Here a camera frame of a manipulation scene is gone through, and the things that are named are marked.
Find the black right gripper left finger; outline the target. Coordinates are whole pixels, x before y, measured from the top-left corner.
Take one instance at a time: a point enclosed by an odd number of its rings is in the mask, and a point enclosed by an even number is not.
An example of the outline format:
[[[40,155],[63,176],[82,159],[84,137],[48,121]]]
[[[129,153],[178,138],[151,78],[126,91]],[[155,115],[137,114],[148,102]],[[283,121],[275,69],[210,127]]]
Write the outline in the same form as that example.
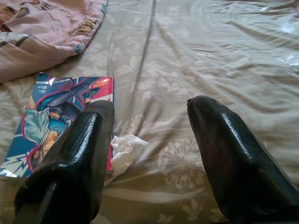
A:
[[[89,104],[19,188],[16,224],[88,224],[102,198],[114,126],[114,105]]]

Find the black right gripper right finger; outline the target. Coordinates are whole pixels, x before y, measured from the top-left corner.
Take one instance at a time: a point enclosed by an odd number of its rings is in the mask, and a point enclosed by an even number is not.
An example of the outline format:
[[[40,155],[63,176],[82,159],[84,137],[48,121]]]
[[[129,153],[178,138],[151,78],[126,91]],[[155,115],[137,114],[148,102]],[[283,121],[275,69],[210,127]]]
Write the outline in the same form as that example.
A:
[[[232,224],[296,224],[299,189],[234,111],[208,96],[187,101],[204,169]]]

